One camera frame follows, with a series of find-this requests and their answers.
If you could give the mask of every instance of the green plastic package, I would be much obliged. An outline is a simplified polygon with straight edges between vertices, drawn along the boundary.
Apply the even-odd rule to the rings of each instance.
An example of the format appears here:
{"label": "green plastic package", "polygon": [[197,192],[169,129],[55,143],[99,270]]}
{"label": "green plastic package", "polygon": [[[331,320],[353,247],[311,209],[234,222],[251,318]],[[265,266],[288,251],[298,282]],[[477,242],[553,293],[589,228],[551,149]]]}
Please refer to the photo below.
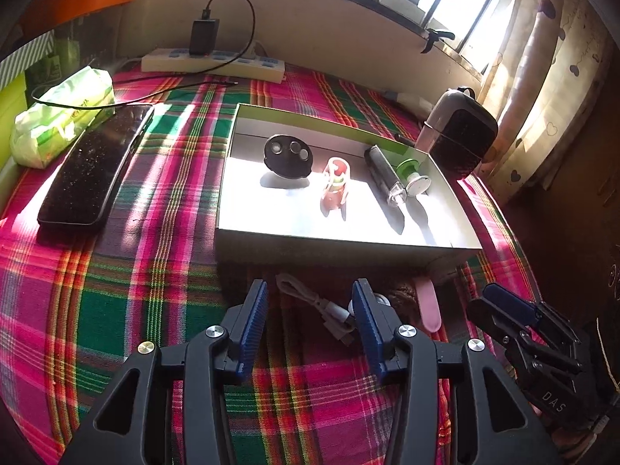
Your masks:
{"label": "green plastic package", "polygon": [[[104,70],[87,66],[49,89],[40,99],[75,107],[109,105],[114,103],[112,77]],[[10,135],[10,151],[15,162],[31,168],[45,168],[92,124],[100,112],[35,103],[15,118]]]}

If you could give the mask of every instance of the smartphone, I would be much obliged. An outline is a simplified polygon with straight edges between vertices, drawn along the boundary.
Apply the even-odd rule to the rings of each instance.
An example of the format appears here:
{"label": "smartphone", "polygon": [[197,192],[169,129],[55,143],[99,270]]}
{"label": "smartphone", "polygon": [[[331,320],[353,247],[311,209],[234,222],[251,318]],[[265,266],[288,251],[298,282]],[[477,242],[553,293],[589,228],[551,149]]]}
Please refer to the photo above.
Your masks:
{"label": "smartphone", "polygon": [[103,227],[127,167],[153,117],[153,105],[128,105],[86,129],[60,165],[39,209],[42,227]]}

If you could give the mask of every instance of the black oval object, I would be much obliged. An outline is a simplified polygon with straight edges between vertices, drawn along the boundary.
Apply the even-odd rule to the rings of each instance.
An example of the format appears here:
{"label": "black oval object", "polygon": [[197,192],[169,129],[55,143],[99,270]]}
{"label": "black oval object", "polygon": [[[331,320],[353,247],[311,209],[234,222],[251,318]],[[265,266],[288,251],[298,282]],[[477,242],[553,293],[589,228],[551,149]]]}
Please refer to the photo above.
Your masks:
{"label": "black oval object", "polygon": [[306,178],[312,171],[312,150],[299,138],[276,134],[265,143],[265,166],[278,177]]}

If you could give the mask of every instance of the plaid tablecloth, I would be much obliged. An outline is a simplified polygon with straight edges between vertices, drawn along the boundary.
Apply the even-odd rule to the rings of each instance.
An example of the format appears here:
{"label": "plaid tablecloth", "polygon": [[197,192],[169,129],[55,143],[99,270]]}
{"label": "plaid tablecloth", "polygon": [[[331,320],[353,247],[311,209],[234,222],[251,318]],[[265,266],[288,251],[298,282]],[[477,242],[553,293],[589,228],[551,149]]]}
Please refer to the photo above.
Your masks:
{"label": "plaid tablecloth", "polygon": [[[117,95],[131,99],[179,82],[146,80],[121,86]],[[137,344],[179,343],[222,318],[227,302],[213,234],[237,103],[385,136],[400,132],[415,139],[419,132],[410,116],[376,92],[295,67],[287,68],[281,85],[242,80],[228,88],[173,91],[155,101],[162,103],[158,115],[97,237],[58,240],[39,233],[36,215],[56,165],[25,172],[0,220],[0,396],[49,464],[57,463],[80,418]],[[523,252],[484,186],[469,177],[456,192],[484,248],[458,271],[461,304],[489,281],[537,298]],[[382,463],[397,389],[378,386],[360,346],[336,342],[316,313],[278,295],[272,276],[266,276],[270,311],[252,381],[227,390],[239,463]],[[319,280],[321,292],[330,293],[324,297],[339,292],[335,282],[306,282],[321,287]],[[346,284],[342,292],[348,293]],[[469,333],[488,340],[470,324]],[[435,338],[448,336],[442,329]],[[438,464],[450,440],[447,388],[443,382]],[[174,406],[178,455],[180,389]]]}

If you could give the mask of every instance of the pink nail file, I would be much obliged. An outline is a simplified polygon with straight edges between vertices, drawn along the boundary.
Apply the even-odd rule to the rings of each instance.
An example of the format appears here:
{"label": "pink nail file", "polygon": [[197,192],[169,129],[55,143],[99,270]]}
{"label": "pink nail file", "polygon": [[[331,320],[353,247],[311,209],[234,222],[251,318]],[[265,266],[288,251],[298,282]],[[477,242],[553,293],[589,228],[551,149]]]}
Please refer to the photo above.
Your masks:
{"label": "pink nail file", "polygon": [[413,282],[418,296],[422,325],[428,332],[437,332],[441,327],[441,313],[433,282],[424,276],[415,277]]}

